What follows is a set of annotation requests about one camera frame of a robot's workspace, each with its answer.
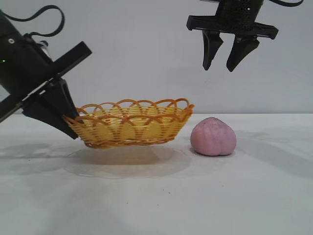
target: white tabletop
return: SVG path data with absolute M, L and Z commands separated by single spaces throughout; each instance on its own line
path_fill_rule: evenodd
M 231 156 L 192 152 L 217 117 Z M 167 144 L 93 150 L 39 121 L 0 124 L 1 235 L 312 235 L 313 115 L 194 115 Z

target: white wall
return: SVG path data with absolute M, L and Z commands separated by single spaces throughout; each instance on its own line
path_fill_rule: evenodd
M 66 15 L 59 35 L 48 38 L 57 59 L 80 41 L 93 54 L 64 78 L 76 106 L 124 98 L 185 97 L 206 113 L 311 113 L 313 1 L 286 8 L 265 1 L 258 21 L 280 29 L 233 72 L 226 69 L 233 35 L 209 71 L 202 68 L 200 31 L 189 31 L 189 15 L 213 15 L 216 3 L 199 0 L 2 0 L 2 10 L 28 17 L 55 4 Z M 50 32 L 59 13 L 14 23 L 22 33 Z

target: pink peach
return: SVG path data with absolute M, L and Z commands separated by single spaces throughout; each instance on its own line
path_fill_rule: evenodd
M 192 148 L 207 156 L 231 154 L 237 144 L 235 132 L 221 120 L 210 117 L 199 122 L 190 137 Z

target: black cable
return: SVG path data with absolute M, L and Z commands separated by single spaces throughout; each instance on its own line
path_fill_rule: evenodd
M 285 2 L 281 0 L 270 0 L 273 3 L 276 3 L 281 6 L 287 6 L 287 7 L 294 7 L 294 6 L 299 6 L 303 3 L 304 0 L 301 0 L 299 2 Z
M 38 33 L 38 32 L 31 32 L 31 33 L 29 33 L 27 35 L 29 37 L 31 37 L 33 35 L 43 36 L 43 37 L 53 37 L 53 36 L 57 35 L 58 33 L 60 33 L 62 31 L 62 29 L 64 27 L 64 24 L 65 24 L 65 15 L 64 15 L 63 11 L 59 7 L 57 7 L 55 5 L 44 6 L 39 11 L 37 11 L 33 16 L 31 16 L 29 18 L 26 18 L 26 19 L 15 18 L 15 17 L 12 17 L 12 16 L 9 16 L 9 15 L 5 14 L 4 12 L 3 12 L 3 14 L 7 18 L 9 18 L 9 19 L 11 19 L 13 21 L 26 22 L 26 21 L 31 21 L 31 20 L 37 18 L 39 15 L 41 15 L 42 13 L 44 13 L 45 11 L 50 10 L 50 9 L 57 9 L 57 10 L 59 10 L 61 12 L 62 18 L 61 18 L 61 23 L 60 23 L 59 27 L 55 31 L 53 31 L 52 33 L 41 34 L 41 33 Z

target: woven basket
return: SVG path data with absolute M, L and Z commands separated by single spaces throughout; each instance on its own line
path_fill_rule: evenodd
M 77 108 L 79 117 L 64 120 L 90 148 L 162 144 L 176 137 L 192 115 L 193 107 L 184 98 L 159 102 L 124 99 L 85 105 Z

